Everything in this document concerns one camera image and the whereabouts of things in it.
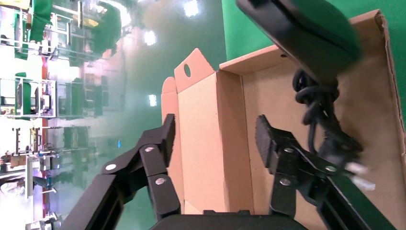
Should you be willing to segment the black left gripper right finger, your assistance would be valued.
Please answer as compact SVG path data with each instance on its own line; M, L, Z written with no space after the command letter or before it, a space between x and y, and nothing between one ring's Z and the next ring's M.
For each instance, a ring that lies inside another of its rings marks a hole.
M291 132L256 119L255 141L274 177L269 213L294 219L296 195L314 205L329 230L392 230L391 222L353 183L353 174L304 150Z

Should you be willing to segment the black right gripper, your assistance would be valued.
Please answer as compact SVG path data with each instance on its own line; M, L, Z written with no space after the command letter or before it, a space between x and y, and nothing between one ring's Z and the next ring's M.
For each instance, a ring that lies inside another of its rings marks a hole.
M351 23L326 0L238 0L236 5L319 84L334 84L361 58Z

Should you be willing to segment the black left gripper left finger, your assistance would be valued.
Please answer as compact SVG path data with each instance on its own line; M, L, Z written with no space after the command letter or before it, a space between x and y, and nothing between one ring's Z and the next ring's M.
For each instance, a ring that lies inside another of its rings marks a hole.
M61 225L63 230L113 230L124 205L147 187L157 221L180 214L168 175L176 134L175 115L142 133L136 146L106 163Z

